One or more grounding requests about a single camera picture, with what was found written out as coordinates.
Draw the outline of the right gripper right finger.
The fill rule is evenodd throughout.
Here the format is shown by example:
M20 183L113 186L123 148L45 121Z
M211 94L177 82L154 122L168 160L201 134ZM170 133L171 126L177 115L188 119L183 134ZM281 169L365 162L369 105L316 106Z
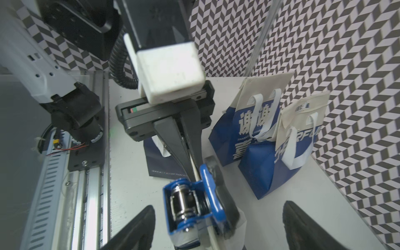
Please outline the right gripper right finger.
M293 201L284 203L282 219L291 250L346 249Z

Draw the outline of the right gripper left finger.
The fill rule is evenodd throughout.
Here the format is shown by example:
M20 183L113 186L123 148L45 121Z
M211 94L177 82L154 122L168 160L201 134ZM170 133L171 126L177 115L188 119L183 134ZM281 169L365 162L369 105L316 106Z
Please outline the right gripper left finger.
M101 250L149 250L155 223L155 210L152 205L148 205L102 246Z

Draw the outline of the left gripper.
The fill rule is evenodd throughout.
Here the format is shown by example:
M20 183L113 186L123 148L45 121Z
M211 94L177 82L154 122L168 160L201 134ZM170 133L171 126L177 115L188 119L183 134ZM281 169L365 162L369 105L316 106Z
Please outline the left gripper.
M147 98L140 98L119 104L115 110L129 137L140 142L157 134L188 179L195 181L191 160L198 171L203 164L202 129L211 125L214 93L213 85L207 80L199 92L180 100L152 106ZM185 141L174 119L180 113Z

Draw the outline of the navy bag with white handles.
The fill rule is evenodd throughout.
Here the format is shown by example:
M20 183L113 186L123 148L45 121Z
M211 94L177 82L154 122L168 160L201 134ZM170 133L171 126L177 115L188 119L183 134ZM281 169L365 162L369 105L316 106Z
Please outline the navy bag with white handles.
M163 157L153 139L145 139L143 146L150 177L171 180L187 177L183 168L179 166L172 156Z

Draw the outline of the blue black stapler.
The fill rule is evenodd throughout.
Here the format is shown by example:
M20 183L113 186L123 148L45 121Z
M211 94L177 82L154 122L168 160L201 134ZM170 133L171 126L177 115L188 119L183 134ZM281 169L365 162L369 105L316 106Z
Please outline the blue black stapler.
M229 193L219 162L205 158L200 179L177 179L163 187L167 232L177 250L193 250L216 242L235 246L240 212Z

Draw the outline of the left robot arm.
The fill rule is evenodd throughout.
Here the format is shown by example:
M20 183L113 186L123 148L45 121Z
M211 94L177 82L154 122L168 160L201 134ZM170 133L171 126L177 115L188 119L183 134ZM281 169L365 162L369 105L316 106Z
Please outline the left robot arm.
M194 1L1 1L1 66L67 132L69 170L105 162L105 104L69 72L105 70L141 98L117 106L135 141L158 137L190 180L212 89L190 33Z

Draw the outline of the royal blue tote bag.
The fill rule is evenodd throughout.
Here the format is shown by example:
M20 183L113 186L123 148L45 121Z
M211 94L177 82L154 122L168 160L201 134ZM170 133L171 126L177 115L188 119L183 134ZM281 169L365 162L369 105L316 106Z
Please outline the royal blue tote bag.
M209 141L222 166L240 160L249 145L274 141L280 102L294 73L245 78Z

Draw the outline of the blue cream tote bag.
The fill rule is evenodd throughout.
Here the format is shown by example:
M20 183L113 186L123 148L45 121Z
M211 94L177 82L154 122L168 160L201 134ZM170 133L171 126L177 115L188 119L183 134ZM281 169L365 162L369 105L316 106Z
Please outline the blue cream tote bag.
M313 94L281 109L276 140L247 147L239 169L257 199L273 192L305 165L318 140L330 91Z

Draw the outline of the aluminium corner post left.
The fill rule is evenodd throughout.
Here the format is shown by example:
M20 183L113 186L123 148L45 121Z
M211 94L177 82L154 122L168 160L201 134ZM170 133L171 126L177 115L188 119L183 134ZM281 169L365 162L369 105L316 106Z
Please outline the aluminium corner post left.
M258 59L259 55L261 54L262 47L263 47L265 41L267 40L268 33L272 27L274 19L277 17L278 11L279 11L282 3L283 3L283 0L273 0L272 1L272 5L269 9L267 18L263 24L263 27L257 38L256 44L251 53L251 57L248 61L247 67L245 69L245 72L244 72L245 77L249 77L252 74L252 71L255 68L257 59Z

